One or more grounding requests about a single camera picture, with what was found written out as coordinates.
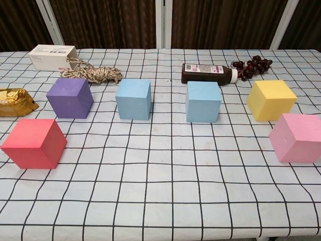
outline bottle label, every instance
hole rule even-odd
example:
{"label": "bottle label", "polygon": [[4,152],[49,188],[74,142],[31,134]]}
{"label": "bottle label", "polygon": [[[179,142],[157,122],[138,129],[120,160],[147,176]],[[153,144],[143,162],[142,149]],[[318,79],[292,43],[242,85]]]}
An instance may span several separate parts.
{"label": "bottle label", "polygon": [[186,72],[224,74],[223,66],[205,64],[185,64]]}

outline gold foil package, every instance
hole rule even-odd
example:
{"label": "gold foil package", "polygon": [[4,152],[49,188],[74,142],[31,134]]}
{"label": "gold foil package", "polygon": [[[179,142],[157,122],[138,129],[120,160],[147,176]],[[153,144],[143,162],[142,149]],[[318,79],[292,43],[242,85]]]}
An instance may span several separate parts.
{"label": "gold foil package", "polygon": [[0,117],[25,116],[38,107],[25,89],[0,89]]}

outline twisted rope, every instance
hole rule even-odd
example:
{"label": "twisted rope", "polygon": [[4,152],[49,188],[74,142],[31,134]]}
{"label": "twisted rope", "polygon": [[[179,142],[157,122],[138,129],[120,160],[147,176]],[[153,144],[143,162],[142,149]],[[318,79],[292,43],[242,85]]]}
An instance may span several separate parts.
{"label": "twisted rope", "polygon": [[88,82],[97,84],[110,80],[117,84],[122,79],[120,70],[115,67],[95,68],[90,63],[73,57],[67,58],[67,62],[78,64],[78,66],[74,70],[63,69],[60,72],[60,76],[63,78],[85,78]]}

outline foam cube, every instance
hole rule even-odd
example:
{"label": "foam cube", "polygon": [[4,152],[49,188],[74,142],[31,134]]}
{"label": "foam cube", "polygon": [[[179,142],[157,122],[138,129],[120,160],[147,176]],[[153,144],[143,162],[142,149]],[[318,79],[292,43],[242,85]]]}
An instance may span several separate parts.
{"label": "foam cube", "polygon": [[321,120],[311,114],[283,114],[270,133],[280,162],[313,163],[321,156]]}
{"label": "foam cube", "polygon": [[283,80],[255,81],[247,105],[258,122],[276,121],[288,113],[297,97]]}
{"label": "foam cube", "polygon": [[216,122],[221,102],[221,92],[216,82],[189,81],[186,94],[186,121]]}
{"label": "foam cube", "polygon": [[54,119],[20,119],[1,149],[23,169],[55,169],[67,140]]}
{"label": "foam cube", "polygon": [[116,93],[119,118],[149,119],[151,107],[150,80],[123,79]]}
{"label": "foam cube", "polygon": [[58,118],[86,119],[94,102],[86,79],[59,78],[47,93]]}

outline brown curtain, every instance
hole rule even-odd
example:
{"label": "brown curtain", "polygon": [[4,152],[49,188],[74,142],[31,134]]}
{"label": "brown curtain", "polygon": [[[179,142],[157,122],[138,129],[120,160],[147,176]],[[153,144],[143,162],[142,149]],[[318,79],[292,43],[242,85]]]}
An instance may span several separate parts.
{"label": "brown curtain", "polygon": [[173,0],[172,48],[268,49],[287,0]]}
{"label": "brown curtain", "polygon": [[50,3],[66,45],[156,47],[155,0],[50,0]]}
{"label": "brown curtain", "polygon": [[320,0],[299,1],[279,48],[321,51]]}
{"label": "brown curtain", "polygon": [[35,0],[0,0],[0,52],[53,44]]}

